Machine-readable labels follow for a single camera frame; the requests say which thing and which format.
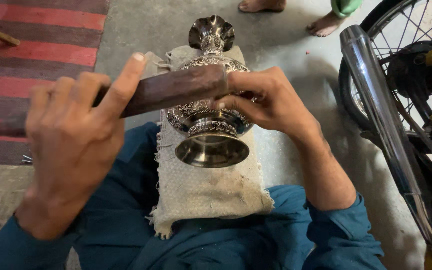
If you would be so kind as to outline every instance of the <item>vase neck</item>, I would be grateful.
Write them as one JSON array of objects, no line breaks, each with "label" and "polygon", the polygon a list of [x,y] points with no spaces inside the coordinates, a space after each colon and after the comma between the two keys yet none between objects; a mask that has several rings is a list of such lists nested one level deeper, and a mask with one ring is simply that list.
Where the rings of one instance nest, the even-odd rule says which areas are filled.
[{"label": "vase neck", "polygon": [[201,50],[203,55],[223,55],[224,42],[216,34],[209,34],[203,37]]}]

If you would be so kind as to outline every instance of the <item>chrome exhaust pipe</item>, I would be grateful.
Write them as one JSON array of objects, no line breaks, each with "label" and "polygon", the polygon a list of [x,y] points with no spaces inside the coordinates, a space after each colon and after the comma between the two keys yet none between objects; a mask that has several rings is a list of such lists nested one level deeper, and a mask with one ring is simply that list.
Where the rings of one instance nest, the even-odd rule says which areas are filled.
[{"label": "chrome exhaust pipe", "polygon": [[359,25],[346,28],[339,38],[344,60],[362,97],[369,120],[381,138],[381,150],[399,193],[432,250],[432,209],[420,190],[420,185],[424,184],[423,173],[399,119],[371,39]]}]

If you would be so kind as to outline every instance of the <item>teal clothing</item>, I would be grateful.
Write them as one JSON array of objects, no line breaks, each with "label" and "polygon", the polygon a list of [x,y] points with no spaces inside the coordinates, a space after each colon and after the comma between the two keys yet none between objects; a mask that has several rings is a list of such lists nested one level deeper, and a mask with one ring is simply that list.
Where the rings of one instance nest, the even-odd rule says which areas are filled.
[{"label": "teal clothing", "polygon": [[348,18],[363,3],[363,0],[331,0],[331,8],[339,18]]},{"label": "teal clothing", "polygon": [[113,168],[61,238],[39,241],[9,219],[0,269],[62,270],[71,247],[91,270],[384,269],[360,194],[349,209],[321,212],[296,185],[269,189],[269,215],[180,220],[171,239],[155,237],[145,217],[159,199],[158,132],[153,123],[126,132]]}]

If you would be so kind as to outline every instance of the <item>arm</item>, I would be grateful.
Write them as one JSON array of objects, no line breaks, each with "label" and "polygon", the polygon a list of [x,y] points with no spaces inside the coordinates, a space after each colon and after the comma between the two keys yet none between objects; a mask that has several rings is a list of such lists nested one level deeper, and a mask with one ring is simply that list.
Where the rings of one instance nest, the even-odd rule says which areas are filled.
[{"label": "arm", "polygon": [[255,124],[287,134],[296,145],[304,175],[304,188],[312,223],[308,238],[316,249],[305,269],[384,269],[377,256],[380,243],[371,228],[363,197],[331,153],[321,126],[296,94],[279,68],[228,75],[235,92],[251,91],[252,102],[230,95],[216,108],[235,109]]},{"label": "arm", "polygon": [[0,269],[63,269],[83,225],[75,219],[123,146],[120,115],[145,65],[134,54],[94,108],[99,89],[111,84],[106,75],[83,72],[33,88],[26,133],[34,181],[0,231]]}]

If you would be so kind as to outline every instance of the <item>bare foot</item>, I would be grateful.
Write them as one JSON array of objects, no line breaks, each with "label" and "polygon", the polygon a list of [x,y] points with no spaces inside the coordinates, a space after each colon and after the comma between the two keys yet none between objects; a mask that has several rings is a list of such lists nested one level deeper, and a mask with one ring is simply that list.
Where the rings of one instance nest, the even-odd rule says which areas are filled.
[{"label": "bare foot", "polygon": [[315,37],[324,38],[333,33],[344,20],[331,11],[326,16],[308,25],[308,32]]},{"label": "bare foot", "polygon": [[286,0],[244,0],[237,8],[242,12],[259,12],[264,10],[281,12],[286,8]]}]

